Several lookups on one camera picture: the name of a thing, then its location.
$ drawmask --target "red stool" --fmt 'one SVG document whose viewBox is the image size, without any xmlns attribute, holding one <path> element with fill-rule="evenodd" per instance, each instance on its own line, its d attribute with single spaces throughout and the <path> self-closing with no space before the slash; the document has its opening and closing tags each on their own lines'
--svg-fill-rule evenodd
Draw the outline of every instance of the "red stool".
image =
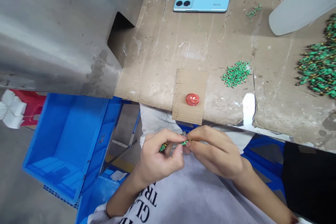
<svg viewBox="0 0 336 224">
<path fill-rule="evenodd" d="M 24 103 L 27 103 L 26 110 L 23 114 L 24 122 L 21 126 L 30 126 L 37 125 L 37 120 L 34 119 L 35 115 L 40 115 L 42 112 L 42 108 L 44 105 L 44 101 L 46 100 L 46 96 L 38 95 L 34 91 L 26 91 L 26 90 L 17 90 L 11 89 L 16 96 L 20 98 L 20 100 Z"/>
</svg>

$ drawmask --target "finger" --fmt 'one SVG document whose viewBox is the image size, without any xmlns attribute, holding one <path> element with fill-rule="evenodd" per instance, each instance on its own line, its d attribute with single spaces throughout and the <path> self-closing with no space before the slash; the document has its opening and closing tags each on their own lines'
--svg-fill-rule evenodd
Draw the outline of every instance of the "finger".
<svg viewBox="0 0 336 224">
<path fill-rule="evenodd" d="M 183 145 L 183 153 L 186 155 L 190 155 L 191 151 L 185 145 Z"/>
<path fill-rule="evenodd" d="M 224 151 L 215 146 L 197 141 L 187 142 L 186 146 L 194 154 L 201 155 L 216 164 L 224 163 L 225 158 L 228 156 Z"/>
<path fill-rule="evenodd" d="M 180 134 L 177 134 L 173 131 L 170 131 L 168 129 L 161 130 L 159 133 L 157 133 L 155 136 L 153 136 L 151 139 L 147 141 L 147 150 L 156 153 L 160 150 L 160 147 L 163 143 L 166 141 L 169 142 L 183 142 L 187 140 L 185 136 L 182 136 Z"/>
<path fill-rule="evenodd" d="M 183 147 L 181 144 L 178 144 L 176 146 L 173 154 L 166 159 L 164 166 L 170 174 L 181 170 L 184 167 Z"/>
<path fill-rule="evenodd" d="M 218 170 L 218 168 L 216 167 L 216 165 L 211 162 L 210 160 L 206 159 L 205 157 L 194 153 L 195 158 L 198 159 L 198 161 L 200 161 L 209 171 L 211 171 L 212 173 L 215 173 L 219 176 L 222 176 L 222 173 Z"/>
<path fill-rule="evenodd" d="M 173 149 L 173 146 L 174 146 L 174 143 L 173 142 L 170 142 L 167 147 L 165 148 L 165 150 L 163 151 L 163 154 L 168 158 L 170 157 L 170 153 Z"/>
<path fill-rule="evenodd" d="M 231 138 L 227 134 L 209 126 L 201 126 L 193 129 L 188 133 L 187 138 L 188 140 L 207 142 L 224 152 L 228 151 L 232 143 Z"/>
</svg>

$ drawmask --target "black object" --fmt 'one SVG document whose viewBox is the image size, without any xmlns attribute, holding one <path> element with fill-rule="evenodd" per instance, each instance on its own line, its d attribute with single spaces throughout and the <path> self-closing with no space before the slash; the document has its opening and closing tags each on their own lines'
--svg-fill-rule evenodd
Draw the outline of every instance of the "black object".
<svg viewBox="0 0 336 224">
<path fill-rule="evenodd" d="M 289 209 L 316 223 L 334 223 L 336 154 L 286 142 L 283 156 Z"/>
<path fill-rule="evenodd" d="M 184 6 L 189 6 L 189 5 L 190 5 L 190 1 L 185 1 L 185 2 L 183 3 L 183 5 L 184 5 Z"/>
</svg>

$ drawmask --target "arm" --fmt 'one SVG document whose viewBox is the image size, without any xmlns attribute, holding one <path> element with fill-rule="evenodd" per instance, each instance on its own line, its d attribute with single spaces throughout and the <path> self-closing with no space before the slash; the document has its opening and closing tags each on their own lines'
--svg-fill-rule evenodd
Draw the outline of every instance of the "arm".
<svg viewBox="0 0 336 224">
<path fill-rule="evenodd" d="M 297 223 L 297 217 L 282 203 L 242 157 L 243 170 L 233 179 L 236 188 L 276 223 Z"/>
<path fill-rule="evenodd" d="M 123 216 L 147 185 L 140 181 L 136 169 L 125 179 L 106 205 L 109 218 Z"/>
<path fill-rule="evenodd" d="M 183 148 L 177 145 L 172 156 L 170 152 L 174 142 L 182 142 L 187 138 L 164 129 L 157 134 L 146 136 L 141 150 L 140 161 L 133 172 L 125 179 L 106 205 L 106 213 L 112 218 L 123 216 L 133 204 L 141 190 L 150 184 L 168 177 L 184 167 Z M 161 145 L 170 141 L 163 153 Z"/>
<path fill-rule="evenodd" d="M 224 132 L 202 126 L 191 131 L 187 138 L 193 140 L 187 143 L 187 148 L 208 170 L 231 179 L 240 193 L 272 220 L 280 224 L 298 222 L 296 216 L 254 172 L 250 162 L 240 156 L 238 147 Z"/>
</svg>

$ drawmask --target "pile of green components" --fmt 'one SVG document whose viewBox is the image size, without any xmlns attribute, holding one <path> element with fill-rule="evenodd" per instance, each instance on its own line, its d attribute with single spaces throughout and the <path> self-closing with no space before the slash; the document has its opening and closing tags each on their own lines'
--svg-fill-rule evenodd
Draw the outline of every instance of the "pile of green components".
<svg viewBox="0 0 336 224">
<path fill-rule="evenodd" d="M 301 53 L 304 58 L 296 69 L 303 76 L 298 77 L 300 82 L 296 85 L 309 82 L 314 92 L 336 99 L 336 13 L 327 20 L 324 37 L 326 42 L 309 45 L 308 52 Z"/>
<path fill-rule="evenodd" d="M 234 88 L 238 84 L 245 82 L 246 78 L 251 75 L 249 64 L 250 61 L 238 61 L 234 66 L 227 68 L 226 74 L 224 74 L 221 79 L 225 81 L 228 88 Z"/>
<path fill-rule="evenodd" d="M 256 12 L 259 11 L 261 9 L 261 4 L 258 7 L 253 7 L 254 11 L 250 12 L 249 14 L 247 14 L 246 16 L 248 16 L 250 18 L 250 23 L 252 23 L 252 17 L 256 15 Z"/>
</svg>

